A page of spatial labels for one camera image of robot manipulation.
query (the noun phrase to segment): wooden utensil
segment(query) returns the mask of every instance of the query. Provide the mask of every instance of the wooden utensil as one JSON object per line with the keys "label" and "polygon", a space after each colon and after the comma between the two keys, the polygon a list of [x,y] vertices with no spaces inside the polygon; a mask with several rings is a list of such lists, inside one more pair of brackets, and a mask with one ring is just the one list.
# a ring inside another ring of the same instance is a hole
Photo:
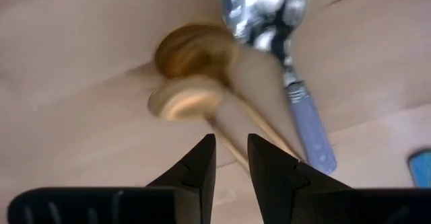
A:
{"label": "wooden utensil", "polygon": [[238,91],[227,74],[236,59],[239,44],[230,31],[211,24],[189,24],[171,32],[160,43],[154,60],[169,79],[206,75],[218,80],[238,98],[241,106],[263,132],[286,153],[301,159],[264,116]]}

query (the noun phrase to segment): wooden spoon handle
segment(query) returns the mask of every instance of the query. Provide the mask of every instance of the wooden spoon handle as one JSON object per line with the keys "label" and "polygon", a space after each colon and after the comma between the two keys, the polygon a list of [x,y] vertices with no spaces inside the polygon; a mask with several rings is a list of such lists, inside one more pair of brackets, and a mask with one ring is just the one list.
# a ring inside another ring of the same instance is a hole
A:
{"label": "wooden spoon handle", "polygon": [[214,117],[207,118],[208,124],[213,128],[216,135],[222,138],[222,144],[225,148],[233,154],[238,163],[248,172],[250,173],[250,169],[248,167],[248,156],[244,151],[241,151],[238,147],[238,144],[235,143],[235,140],[218,124],[217,120]]}
{"label": "wooden spoon handle", "polygon": [[264,116],[240,93],[233,92],[238,98],[241,106],[245,109],[246,113],[253,119],[253,121],[262,129],[262,131],[269,137],[269,139],[279,147],[281,150],[289,153],[291,156],[303,160],[295,151],[289,146],[277,131],[268,123]]}

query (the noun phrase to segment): wooden table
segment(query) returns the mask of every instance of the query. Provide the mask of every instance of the wooden table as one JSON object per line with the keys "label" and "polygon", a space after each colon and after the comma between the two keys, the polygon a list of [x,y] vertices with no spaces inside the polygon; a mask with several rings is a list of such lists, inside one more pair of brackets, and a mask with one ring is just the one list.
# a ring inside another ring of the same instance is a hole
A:
{"label": "wooden table", "polygon": [[[174,27],[219,18],[218,1],[158,1],[0,6],[0,208],[39,186],[143,186],[211,132],[154,118],[146,101],[164,80],[139,65]],[[310,0],[293,57],[338,160],[332,177],[412,185],[406,158],[431,146],[430,23],[431,0]],[[275,60],[243,48],[230,73],[301,151]],[[243,147],[263,135],[228,94],[217,117]],[[250,180],[221,145],[217,161],[213,223],[261,223]]]}

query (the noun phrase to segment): spoon bowl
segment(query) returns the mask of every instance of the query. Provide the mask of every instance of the spoon bowl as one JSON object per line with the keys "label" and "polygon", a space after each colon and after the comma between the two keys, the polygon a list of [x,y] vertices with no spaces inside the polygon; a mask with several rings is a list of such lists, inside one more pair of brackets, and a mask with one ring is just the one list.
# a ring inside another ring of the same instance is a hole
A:
{"label": "spoon bowl", "polygon": [[204,119],[216,111],[222,99],[223,88],[219,83],[191,77],[157,89],[148,100],[148,109],[168,121]]}
{"label": "spoon bowl", "polygon": [[160,43],[154,62],[167,78],[206,75],[226,84],[225,70],[235,61],[239,45],[230,31],[217,25],[189,24]]}
{"label": "spoon bowl", "polygon": [[222,13],[235,38],[247,43],[253,30],[275,17],[284,3],[285,0],[222,0]]}

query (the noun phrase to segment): spoon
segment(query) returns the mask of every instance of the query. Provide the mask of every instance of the spoon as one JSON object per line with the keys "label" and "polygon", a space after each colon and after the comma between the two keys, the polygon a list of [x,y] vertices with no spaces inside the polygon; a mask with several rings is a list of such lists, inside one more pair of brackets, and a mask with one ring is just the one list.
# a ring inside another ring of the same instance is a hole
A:
{"label": "spoon", "polygon": [[329,174],[337,167],[317,107],[288,54],[292,32],[302,22],[306,0],[222,0],[226,25],[237,40],[277,57],[296,130],[311,166]]}
{"label": "spoon", "polygon": [[163,39],[156,50],[154,61],[159,72],[169,79],[206,75],[219,81],[238,98],[247,114],[274,144],[300,159],[280,134],[232,85],[227,70],[235,61],[237,51],[238,43],[229,30],[217,25],[189,24]]}
{"label": "spoon", "polygon": [[215,111],[223,99],[223,87],[213,79],[192,76],[173,79],[157,89],[148,99],[148,109],[158,118],[175,120],[205,119],[238,163],[248,172],[248,157],[233,138],[218,124]]}

